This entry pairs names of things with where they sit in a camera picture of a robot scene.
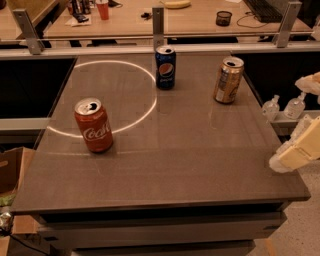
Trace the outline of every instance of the coca-cola can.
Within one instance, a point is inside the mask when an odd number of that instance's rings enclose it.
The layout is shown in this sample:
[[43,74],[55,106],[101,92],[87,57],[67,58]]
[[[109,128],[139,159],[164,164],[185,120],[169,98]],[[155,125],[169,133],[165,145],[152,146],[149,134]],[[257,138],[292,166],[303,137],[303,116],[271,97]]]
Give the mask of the coca-cola can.
[[113,137],[107,111],[100,100],[80,100],[75,106],[74,116],[90,151],[99,153],[112,146]]

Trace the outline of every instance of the can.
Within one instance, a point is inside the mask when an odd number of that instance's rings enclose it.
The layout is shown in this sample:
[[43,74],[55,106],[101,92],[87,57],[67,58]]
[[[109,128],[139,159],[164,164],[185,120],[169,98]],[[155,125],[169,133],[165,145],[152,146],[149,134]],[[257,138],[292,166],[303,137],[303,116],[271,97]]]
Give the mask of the can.
[[0,229],[10,233],[13,224],[13,216],[10,212],[5,211],[0,215]]
[[80,100],[75,106],[74,116],[90,151],[99,153],[112,146],[113,137],[107,111],[100,100]]
[[69,14],[72,15],[73,14],[72,0],[67,0],[67,8],[68,8]]
[[169,45],[156,49],[156,85],[159,89],[169,90],[174,87],[176,74],[176,52]]
[[243,60],[231,56],[223,59],[213,92],[217,102],[228,104],[235,100],[243,70]]

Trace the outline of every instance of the table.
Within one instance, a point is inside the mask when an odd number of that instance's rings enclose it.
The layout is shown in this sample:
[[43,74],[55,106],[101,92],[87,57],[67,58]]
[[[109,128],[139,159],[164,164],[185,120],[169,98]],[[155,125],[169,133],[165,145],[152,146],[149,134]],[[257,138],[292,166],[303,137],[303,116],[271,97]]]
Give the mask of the table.
[[6,7],[0,10],[0,44],[12,43],[21,39],[21,29],[17,25],[12,10],[26,8],[32,24],[36,26],[39,22],[58,4],[59,0],[46,0],[39,3],[20,3],[19,1],[8,2]]
[[16,21],[8,6],[0,10],[0,41],[15,40],[21,35],[21,30],[17,26]]
[[[141,0],[133,2],[122,0],[123,7],[109,8],[110,19],[102,21],[96,8],[92,10],[92,24],[89,26],[66,26],[71,18],[65,10],[56,22],[48,29],[45,37],[58,38],[90,38],[90,37],[131,37],[152,36],[152,19],[144,20],[141,14],[152,12],[158,2]],[[219,27],[215,24],[216,13],[221,10],[232,12],[231,24],[228,27]],[[253,16],[246,16],[249,8],[245,3],[231,3],[224,0],[206,1],[193,0],[192,6],[178,10],[164,10],[164,34],[166,36],[204,36],[204,35],[266,35],[278,31],[280,23],[269,23],[266,26],[255,20]],[[312,30],[297,19],[293,26],[293,34],[311,34]]]
[[[268,167],[280,142],[244,79],[233,104],[212,99],[226,56],[177,53],[169,91],[155,87],[153,54],[79,56],[13,211],[59,249],[268,237],[310,195],[298,172]],[[85,97],[109,115],[114,144],[102,154],[74,120]]]

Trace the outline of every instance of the pepsi can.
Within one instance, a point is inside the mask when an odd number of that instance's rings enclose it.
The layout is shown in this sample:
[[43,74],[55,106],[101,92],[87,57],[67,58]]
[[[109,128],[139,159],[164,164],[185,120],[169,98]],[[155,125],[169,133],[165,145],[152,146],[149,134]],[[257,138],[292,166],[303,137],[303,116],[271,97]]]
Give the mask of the pepsi can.
[[176,74],[176,52],[169,45],[156,49],[156,84],[159,89],[169,90],[174,87]]

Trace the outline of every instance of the bottle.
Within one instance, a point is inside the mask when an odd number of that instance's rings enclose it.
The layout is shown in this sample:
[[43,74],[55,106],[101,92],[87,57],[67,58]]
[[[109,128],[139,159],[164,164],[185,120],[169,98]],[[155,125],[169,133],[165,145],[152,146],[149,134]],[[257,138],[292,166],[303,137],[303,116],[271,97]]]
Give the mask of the bottle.
[[272,122],[279,113],[279,95],[274,95],[272,100],[267,101],[262,106],[262,114],[267,117],[268,121]]
[[305,92],[301,92],[298,98],[291,99],[284,109],[284,115],[290,119],[298,119],[298,117],[303,112],[306,104],[304,103],[304,98],[306,97]]

